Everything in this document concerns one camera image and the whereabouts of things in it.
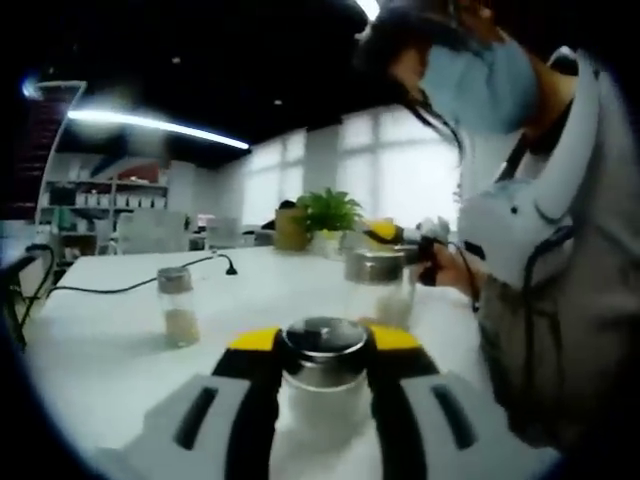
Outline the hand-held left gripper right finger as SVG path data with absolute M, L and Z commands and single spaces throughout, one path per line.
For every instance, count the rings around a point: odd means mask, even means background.
M 370 324 L 367 377 L 385 479 L 540 479 L 558 460 L 509 429 L 505 411 L 441 373 L 418 340 Z

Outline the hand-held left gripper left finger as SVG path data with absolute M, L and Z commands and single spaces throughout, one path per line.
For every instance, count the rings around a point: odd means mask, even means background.
M 151 407 L 141 432 L 100 448 L 109 479 L 266 479 L 282 383 L 278 327 L 232 341 L 213 371 L 198 374 Z

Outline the person's right hand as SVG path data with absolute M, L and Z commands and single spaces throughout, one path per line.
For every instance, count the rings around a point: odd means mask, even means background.
M 434 254 L 437 287 L 453 288 L 467 296 L 471 295 L 472 286 L 482 289 L 486 274 L 470 257 L 452 253 L 441 244 L 434 245 Z

